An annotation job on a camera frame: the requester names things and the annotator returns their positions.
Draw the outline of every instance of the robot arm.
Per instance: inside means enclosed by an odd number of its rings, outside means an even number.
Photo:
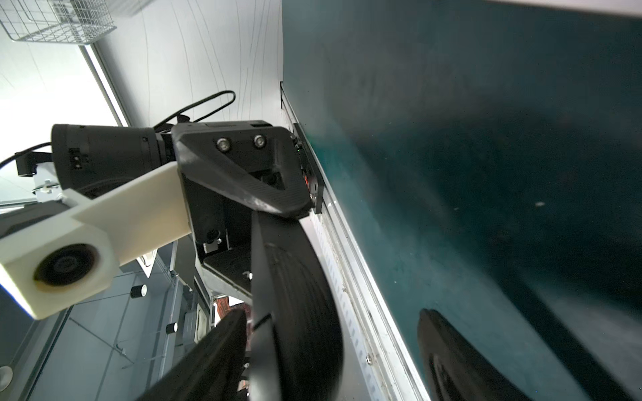
[[[317,209],[322,190],[301,140],[264,121],[182,123],[171,135],[54,126],[64,196],[3,216],[0,282],[44,318],[107,288],[118,266],[191,232],[203,268],[251,294],[252,399],[332,399],[343,341],[298,221]],[[242,274],[248,269],[252,281]],[[200,373],[174,369],[148,398],[229,399],[245,353],[245,341],[230,336],[244,327],[237,315],[210,333],[219,341],[195,348],[201,357],[188,361],[198,366],[177,366]]]

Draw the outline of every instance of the white wall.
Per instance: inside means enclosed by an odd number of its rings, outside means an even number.
[[[0,121],[0,160],[48,142],[55,123],[115,125],[77,46],[12,42],[1,30]],[[32,189],[14,163],[0,170],[0,201],[32,198]]]
[[[98,47],[132,125],[154,125],[223,89],[235,91],[237,100],[208,121],[282,124],[281,0],[108,4],[117,29]],[[198,118],[221,104],[212,101],[186,114]]]

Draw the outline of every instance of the white ceiling panel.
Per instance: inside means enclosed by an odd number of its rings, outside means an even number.
[[[117,30],[97,47],[134,126],[152,126],[220,90],[208,121],[281,122],[281,0],[111,0]],[[217,99],[186,112],[198,118]]]

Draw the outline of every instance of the camera lens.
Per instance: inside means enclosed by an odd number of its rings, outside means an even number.
[[[67,245],[47,256],[36,269],[35,280],[50,286],[67,286],[83,278],[98,259],[87,244]]]

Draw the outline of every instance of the metal frame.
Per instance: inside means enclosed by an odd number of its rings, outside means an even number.
[[[89,70],[94,76],[98,88],[103,94],[109,110],[116,120],[118,126],[131,126],[129,116],[123,108],[123,104],[118,96],[118,92],[112,82],[105,63],[100,55],[99,49],[95,44],[88,46],[78,46],[80,53],[85,58]]]
[[[90,44],[116,28],[104,0],[4,0],[0,13],[4,31],[21,42]]]
[[[179,289],[179,287],[182,289],[183,286],[180,283],[180,281],[178,280],[178,275],[174,275],[173,280],[172,280],[172,285],[174,287],[174,292],[173,292],[173,295],[172,295],[171,309],[169,310],[169,319],[167,320],[167,324],[170,324],[170,323],[178,321],[177,314],[180,315],[180,300],[178,301],[178,305],[177,305],[176,301],[177,301],[177,299],[180,299],[180,297],[182,296],[182,292],[179,293],[178,289]],[[167,372],[169,372],[169,370],[172,367],[172,362],[170,361],[168,363],[167,360],[168,360],[168,354],[171,354],[171,356],[173,358],[173,355],[174,355],[173,346],[175,345],[175,341],[176,341],[176,337],[174,337],[173,339],[170,339],[169,338],[169,334],[165,334],[165,343],[163,344],[162,354],[159,355],[161,357],[161,360],[160,360],[160,368],[159,368],[158,380],[161,380],[161,378],[163,376],[165,376],[165,374],[167,374]]]
[[[298,122],[281,87],[290,129]],[[327,177],[321,214],[310,214],[335,302],[350,331],[366,386],[373,400],[429,400],[426,387],[379,291]]]

